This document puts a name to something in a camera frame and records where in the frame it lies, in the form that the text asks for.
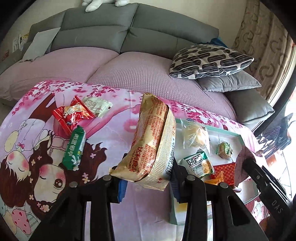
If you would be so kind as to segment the tan bread snack packet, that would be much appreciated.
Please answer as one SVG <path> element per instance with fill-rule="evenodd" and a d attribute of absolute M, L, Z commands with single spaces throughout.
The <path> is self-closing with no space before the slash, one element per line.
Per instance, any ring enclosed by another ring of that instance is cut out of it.
<path fill-rule="evenodd" d="M 132 146 L 110 175 L 164 191 L 171 177 L 176 120 L 168 105 L 144 93 Z"/>

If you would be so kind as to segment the green biscuit packet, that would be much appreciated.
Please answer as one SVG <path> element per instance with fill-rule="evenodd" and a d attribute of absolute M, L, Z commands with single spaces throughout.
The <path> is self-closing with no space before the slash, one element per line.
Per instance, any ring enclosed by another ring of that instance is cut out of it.
<path fill-rule="evenodd" d="M 86 132 L 81 126 L 77 126 L 71 134 L 62 160 L 62 164 L 67 170 L 79 170 L 85 142 Z"/>

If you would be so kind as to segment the cream white snack packet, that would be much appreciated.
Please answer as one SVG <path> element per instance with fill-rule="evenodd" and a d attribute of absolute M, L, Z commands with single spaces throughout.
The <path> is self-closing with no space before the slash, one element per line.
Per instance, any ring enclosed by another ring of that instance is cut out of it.
<path fill-rule="evenodd" d="M 99 97 L 84 97 L 82 102 L 98 118 L 103 118 L 113 107 L 110 101 Z"/>

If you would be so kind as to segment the red nico snack packet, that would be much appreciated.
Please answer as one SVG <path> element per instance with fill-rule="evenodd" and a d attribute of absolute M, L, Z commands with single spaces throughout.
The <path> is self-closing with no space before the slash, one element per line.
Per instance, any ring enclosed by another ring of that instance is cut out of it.
<path fill-rule="evenodd" d="M 78 96 L 74 96 L 70 105 L 60 106 L 54 109 L 53 116 L 68 137 L 71 135 L 75 127 L 78 126 L 79 122 L 95 118 L 95 115 L 86 107 Z"/>

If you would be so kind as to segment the white green cracker packet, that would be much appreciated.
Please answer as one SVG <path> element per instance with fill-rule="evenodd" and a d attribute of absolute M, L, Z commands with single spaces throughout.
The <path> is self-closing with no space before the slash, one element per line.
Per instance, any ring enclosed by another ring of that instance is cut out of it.
<path fill-rule="evenodd" d="M 178 161 L 178 164 L 185 167 L 188 174 L 198 178 L 214 174 L 214 168 L 204 151 L 197 151 L 190 156 L 184 157 Z"/>

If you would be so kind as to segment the orange clear snack bag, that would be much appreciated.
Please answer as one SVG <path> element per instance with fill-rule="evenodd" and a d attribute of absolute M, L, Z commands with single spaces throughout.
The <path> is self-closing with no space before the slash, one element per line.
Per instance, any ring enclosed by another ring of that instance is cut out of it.
<path fill-rule="evenodd" d="M 219 183 L 224 182 L 224 172 L 221 171 L 213 179 L 205 180 L 204 183 L 211 185 L 218 185 Z"/>

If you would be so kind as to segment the clear bagged bun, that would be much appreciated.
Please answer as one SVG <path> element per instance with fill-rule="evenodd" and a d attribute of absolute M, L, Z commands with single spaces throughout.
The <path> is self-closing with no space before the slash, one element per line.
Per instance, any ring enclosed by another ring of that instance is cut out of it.
<path fill-rule="evenodd" d="M 183 148 L 198 148 L 210 152 L 210 139 L 207 129 L 194 121 L 181 123 L 183 135 Z"/>

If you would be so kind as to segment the red patterned snack packet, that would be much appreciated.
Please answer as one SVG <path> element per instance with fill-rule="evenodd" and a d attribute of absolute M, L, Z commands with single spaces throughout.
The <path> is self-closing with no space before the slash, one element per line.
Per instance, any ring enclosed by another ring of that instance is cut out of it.
<path fill-rule="evenodd" d="M 234 188 L 234 168 L 235 162 L 221 164 L 213 166 L 214 174 L 211 174 L 211 178 L 216 178 L 220 172 L 223 172 L 224 182 L 227 183 L 230 187 Z"/>

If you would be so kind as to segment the small green wrapped candy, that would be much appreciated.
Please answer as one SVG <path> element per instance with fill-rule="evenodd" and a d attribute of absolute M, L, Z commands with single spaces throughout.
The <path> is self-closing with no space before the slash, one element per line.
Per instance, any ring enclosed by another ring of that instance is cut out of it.
<path fill-rule="evenodd" d="M 231 160 L 232 159 L 233 149 L 232 149 L 231 145 L 227 142 L 221 142 L 218 145 L 216 152 L 217 152 L 217 155 L 224 160 Z"/>

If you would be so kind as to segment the black drying rack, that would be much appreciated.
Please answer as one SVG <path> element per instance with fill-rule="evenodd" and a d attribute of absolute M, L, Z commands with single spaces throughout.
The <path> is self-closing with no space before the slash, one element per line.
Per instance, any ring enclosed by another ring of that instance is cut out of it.
<path fill-rule="evenodd" d="M 291 121 L 292 117 L 292 113 L 285 116 L 281 119 L 279 125 L 265 130 L 257 137 L 258 143 L 260 144 L 266 159 L 277 151 L 284 150 L 292 142 L 292 139 L 288 134 L 288 128 L 293 122 L 295 122 Z"/>

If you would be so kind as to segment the pink cartoon blanket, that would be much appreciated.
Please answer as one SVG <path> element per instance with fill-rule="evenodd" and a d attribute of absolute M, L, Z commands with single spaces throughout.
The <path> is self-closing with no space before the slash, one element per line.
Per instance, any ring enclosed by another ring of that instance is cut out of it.
<path fill-rule="evenodd" d="M 78 82 L 36 84 L 1 124 L 1 216 L 17 240 L 29 240 L 67 185 L 84 186 L 117 165 L 133 145 L 140 105 L 239 134 L 249 128 L 209 111 L 149 93 Z"/>

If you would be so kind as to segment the pink sofa cover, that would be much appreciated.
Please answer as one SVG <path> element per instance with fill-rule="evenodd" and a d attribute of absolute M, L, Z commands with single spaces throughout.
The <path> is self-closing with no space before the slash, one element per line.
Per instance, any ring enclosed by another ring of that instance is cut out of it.
<path fill-rule="evenodd" d="M 16 51 L 1 62 L 1 99 L 19 100 L 38 82 L 64 80 L 149 92 L 236 120 L 230 101 L 220 92 L 204 92 L 194 80 L 169 75 L 171 60 L 141 52 L 118 54 L 95 47 L 65 48 L 34 61 Z"/>

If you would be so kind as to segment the black white patterned pillow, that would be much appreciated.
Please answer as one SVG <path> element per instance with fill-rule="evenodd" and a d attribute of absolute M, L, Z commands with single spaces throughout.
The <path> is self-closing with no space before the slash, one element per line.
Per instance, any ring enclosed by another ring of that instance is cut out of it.
<path fill-rule="evenodd" d="M 223 46 L 196 44 L 175 54 L 169 75 L 193 80 L 229 76 L 247 68 L 253 61 L 252 56 Z"/>

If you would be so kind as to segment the blue cloth behind pillow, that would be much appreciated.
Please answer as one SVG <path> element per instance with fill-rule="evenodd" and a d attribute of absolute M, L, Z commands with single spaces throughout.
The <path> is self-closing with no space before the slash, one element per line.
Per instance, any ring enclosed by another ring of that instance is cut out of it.
<path fill-rule="evenodd" d="M 213 38 L 213 39 L 209 42 L 209 44 L 217 45 L 217 46 L 222 46 L 222 47 L 227 48 L 226 44 L 224 44 L 220 38 Z"/>

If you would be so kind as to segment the grey sofa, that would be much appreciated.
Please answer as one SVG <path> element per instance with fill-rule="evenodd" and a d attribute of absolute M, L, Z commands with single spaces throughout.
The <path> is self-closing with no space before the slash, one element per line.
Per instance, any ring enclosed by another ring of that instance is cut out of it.
<path fill-rule="evenodd" d="M 215 27 L 166 9 L 138 3 L 122 7 L 104 4 L 91 13 L 80 6 L 35 23 L 30 28 L 28 42 L 33 41 L 37 32 L 53 28 L 60 31 L 45 55 L 65 48 L 95 47 L 118 54 L 148 53 L 172 61 L 181 49 L 208 43 L 219 35 Z M 274 113 L 255 89 L 222 94 L 235 110 L 235 121 L 249 128 Z"/>

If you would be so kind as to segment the patterned beige curtain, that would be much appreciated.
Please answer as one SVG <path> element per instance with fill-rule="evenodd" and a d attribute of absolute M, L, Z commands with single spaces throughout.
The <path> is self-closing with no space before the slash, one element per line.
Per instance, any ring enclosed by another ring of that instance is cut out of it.
<path fill-rule="evenodd" d="M 295 67 L 295 43 L 281 21 L 260 1 L 247 1 L 233 48 L 254 58 L 245 69 L 271 106 L 280 98 Z"/>

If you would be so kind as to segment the light grey cushion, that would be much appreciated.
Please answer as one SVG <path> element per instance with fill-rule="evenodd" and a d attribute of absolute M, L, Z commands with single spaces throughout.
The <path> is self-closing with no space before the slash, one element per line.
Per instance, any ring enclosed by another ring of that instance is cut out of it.
<path fill-rule="evenodd" d="M 59 31 L 60 28 L 53 28 L 37 32 L 33 41 L 24 45 L 21 62 L 34 61 L 44 56 Z"/>

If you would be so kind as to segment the grey white plush toy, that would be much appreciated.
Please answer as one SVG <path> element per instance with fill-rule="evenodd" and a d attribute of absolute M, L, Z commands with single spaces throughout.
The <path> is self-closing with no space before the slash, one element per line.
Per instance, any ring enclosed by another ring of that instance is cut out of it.
<path fill-rule="evenodd" d="M 102 4 L 115 4 L 115 6 L 126 6 L 129 0 L 83 0 L 82 6 L 85 6 L 87 13 L 97 10 Z"/>

